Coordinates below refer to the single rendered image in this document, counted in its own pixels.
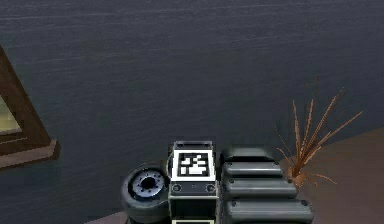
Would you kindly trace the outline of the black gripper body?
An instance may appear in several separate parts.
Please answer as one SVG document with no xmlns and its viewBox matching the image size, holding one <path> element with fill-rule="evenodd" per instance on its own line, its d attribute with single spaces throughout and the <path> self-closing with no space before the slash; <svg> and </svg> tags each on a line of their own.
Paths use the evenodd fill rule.
<svg viewBox="0 0 384 224">
<path fill-rule="evenodd" d="M 160 164 L 143 164 L 129 171 L 120 190 L 125 224 L 171 224 L 168 187 Z"/>
</svg>

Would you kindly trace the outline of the brown framed window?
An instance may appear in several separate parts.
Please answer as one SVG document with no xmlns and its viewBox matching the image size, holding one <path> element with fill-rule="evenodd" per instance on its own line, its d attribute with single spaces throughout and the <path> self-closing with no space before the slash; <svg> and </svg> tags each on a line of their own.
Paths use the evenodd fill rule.
<svg viewBox="0 0 384 224">
<path fill-rule="evenodd" d="M 60 143 L 49 136 L 1 45 L 0 98 L 19 125 L 0 131 L 0 170 L 57 160 Z"/>
</svg>

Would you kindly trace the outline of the orange dry house plant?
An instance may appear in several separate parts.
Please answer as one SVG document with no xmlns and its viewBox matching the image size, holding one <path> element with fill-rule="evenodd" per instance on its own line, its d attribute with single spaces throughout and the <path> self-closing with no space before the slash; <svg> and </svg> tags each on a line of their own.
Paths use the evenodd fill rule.
<svg viewBox="0 0 384 224">
<path fill-rule="evenodd" d="M 313 95 L 309 102 L 304 104 L 303 123 L 300 123 L 299 110 L 295 100 L 292 100 L 292 120 L 293 120 L 293 135 L 294 143 L 289 147 L 287 142 L 281 135 L 278 128 L 275 128 L 276 134 L 281 141 L 282 147 L 276 147 L 283 159 L 288 163 L 285 176 L 291 181 L 297 189 L 300 189 L 306 182 L 310 181 L 315 186 L 318 185 L 317 178 L 327 180 L 333 184 L 337 184 L 332 178 L 309 172 L 307 166 L 313 160 L 315 155 L 324 148 L 324 145 L 341 130 L 358 119 L 363 112 L 357 112 L 349 119 L 346 119 L 335 128 L 330 128 L 328 125 L 329 118 L 336 111 L 337 106 L 342 102 L 348 91 L 345 86 L 342 86 L 335 95 L 330 99 L 318 122 L 315 119 L 316 105 L 319 92 L 319 77 L 316 77 Z"/>
</svg>

